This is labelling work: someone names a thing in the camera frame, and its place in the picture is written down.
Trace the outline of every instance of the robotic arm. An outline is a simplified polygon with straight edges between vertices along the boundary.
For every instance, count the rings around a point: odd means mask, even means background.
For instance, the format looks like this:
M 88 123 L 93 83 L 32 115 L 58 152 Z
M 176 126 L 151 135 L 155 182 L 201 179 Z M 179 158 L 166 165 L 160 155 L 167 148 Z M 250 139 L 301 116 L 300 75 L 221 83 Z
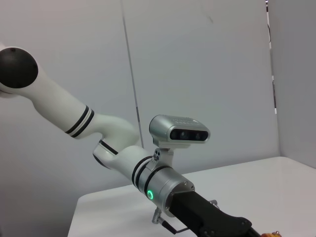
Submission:
M 163 211 L 177 217 L 201 237 L 258 237 L 251 222 L 220 211 L 195 192 L 193 183 L 172 168 L 173 150 L 203 144 L 209 130 L 191 118 L 159 115 L 150 123 L 158 148 L 150 155 L 135 146 L 139 139 L 133 126 L 117 117 L 95 113 L 50 80 L 27 51 L 0 44 L 0 90 L 29 98 L 44 118 L 75 139 L 99 132 L 102 139 L 93 151 L 103 166 L 127 177 L 157 209 L 153 223 L 178 233 L 165 220 Z

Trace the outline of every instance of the green led light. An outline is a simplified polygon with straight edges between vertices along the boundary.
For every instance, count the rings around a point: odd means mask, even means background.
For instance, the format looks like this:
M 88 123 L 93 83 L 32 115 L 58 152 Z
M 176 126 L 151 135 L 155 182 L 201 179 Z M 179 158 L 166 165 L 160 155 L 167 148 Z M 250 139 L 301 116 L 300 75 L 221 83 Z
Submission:
M 148 198 L 149 198 L 150 200 L 153 200 L 153 199 L 154 199 L 153 191 L 148 190 L 148 191 L 147 191 L 147 196 L 148 196 Z

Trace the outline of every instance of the white table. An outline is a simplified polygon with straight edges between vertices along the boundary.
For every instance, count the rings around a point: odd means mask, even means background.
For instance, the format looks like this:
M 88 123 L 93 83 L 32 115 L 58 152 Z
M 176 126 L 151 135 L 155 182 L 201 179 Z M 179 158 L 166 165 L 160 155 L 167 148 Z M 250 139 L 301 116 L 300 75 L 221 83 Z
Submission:
M 288 158 L 270 158 L 185 175 L 207 200 L 242 216 L 259 233 L 316 236 L 316 170 Z M 79 198 L 69 237 L 171 237 L 151 223 L 155 206 L 134 186 Z M 184 225 L 167 218 L 176 229 Z M 191 231 L 177 234 L 193 237 Z

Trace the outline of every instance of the silver camera housing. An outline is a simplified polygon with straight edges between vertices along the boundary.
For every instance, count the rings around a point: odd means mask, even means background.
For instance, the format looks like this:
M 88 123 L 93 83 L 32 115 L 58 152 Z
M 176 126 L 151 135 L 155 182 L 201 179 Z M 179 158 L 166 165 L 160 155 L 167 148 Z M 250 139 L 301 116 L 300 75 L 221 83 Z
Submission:
M 187 148 L 190 144 L 204 144 L 211 135 L 209 129 L 199 121 L 168 115 L 154 117 L 149 124 L 149 132 L 156 146 L 167 149 Z M 187 139 L 180 138 L 180 134 L 184 134 L 184 132 L 188 133 Z M 176 134 L 176 139 L 171 138 L 174 134 Z M 196 137 L 198 134 L 202 134 L 203 137 L 191 139 L 195 134 Z

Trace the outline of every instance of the gray wall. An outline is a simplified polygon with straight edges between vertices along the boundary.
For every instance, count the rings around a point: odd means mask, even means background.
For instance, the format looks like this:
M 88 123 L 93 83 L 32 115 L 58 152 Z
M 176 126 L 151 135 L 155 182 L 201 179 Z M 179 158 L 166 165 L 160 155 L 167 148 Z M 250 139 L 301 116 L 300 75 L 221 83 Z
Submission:
M 192 172 L 278 156 L 267 13 L 262 0 L 125 0 L 144 146 L 157 114 L 192 117 L 206 145 L 178 150 Z
M 125 0 L 146 149 L 157 114 L 194 117 L 207 145 L 177 151 L 181 172 L 278 156 L 262 0 Z M 95 111 L 137 126 L 118 0 L 2 0 L 0 41 L 29 50 Z M 4 236 L 66 236 L 77 199 L 128 184 L 25 98 L 0 98 L 0 225 Z
M 316 1 L 269 1 L 282 156 L 316 168 Z

